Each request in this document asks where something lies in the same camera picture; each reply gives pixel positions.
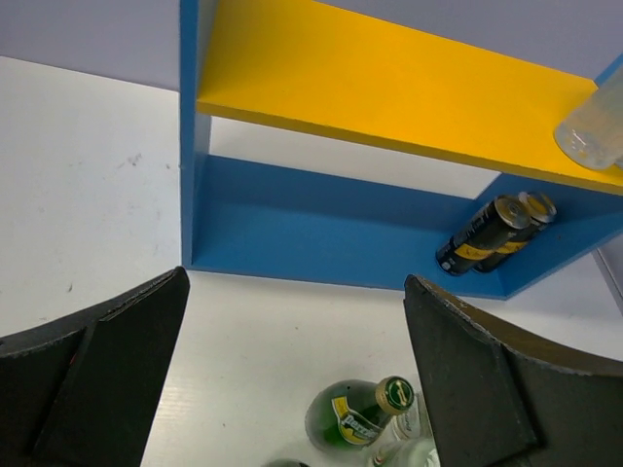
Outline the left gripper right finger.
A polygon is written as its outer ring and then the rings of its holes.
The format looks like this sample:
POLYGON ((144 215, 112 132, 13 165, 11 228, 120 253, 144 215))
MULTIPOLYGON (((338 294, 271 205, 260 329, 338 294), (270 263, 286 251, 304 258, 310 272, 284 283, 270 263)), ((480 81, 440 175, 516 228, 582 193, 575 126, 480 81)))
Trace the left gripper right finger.
POLYGON ((621 465, 620 361, 547 340, 421 276, 404 287, 442 465, 621 465))

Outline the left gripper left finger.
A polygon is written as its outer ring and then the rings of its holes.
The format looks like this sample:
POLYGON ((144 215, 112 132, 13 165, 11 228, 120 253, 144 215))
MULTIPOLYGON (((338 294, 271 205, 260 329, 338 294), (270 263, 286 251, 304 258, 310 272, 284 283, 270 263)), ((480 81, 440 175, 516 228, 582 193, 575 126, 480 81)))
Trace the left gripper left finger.
POLYGON ((2 465, 140 465, 189 291, 177 267, 2 338, 2 465))

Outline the Pocari Sweat bottle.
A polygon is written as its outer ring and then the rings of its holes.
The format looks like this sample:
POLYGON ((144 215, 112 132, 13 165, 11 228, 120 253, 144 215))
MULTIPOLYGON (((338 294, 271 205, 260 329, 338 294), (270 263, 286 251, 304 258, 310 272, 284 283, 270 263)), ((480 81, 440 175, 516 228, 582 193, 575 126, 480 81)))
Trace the Pocari Sweat bottle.
POLYGON ((555 129, 559 148, 574 162, 604 170, 622 160, 622 65, 555 129))

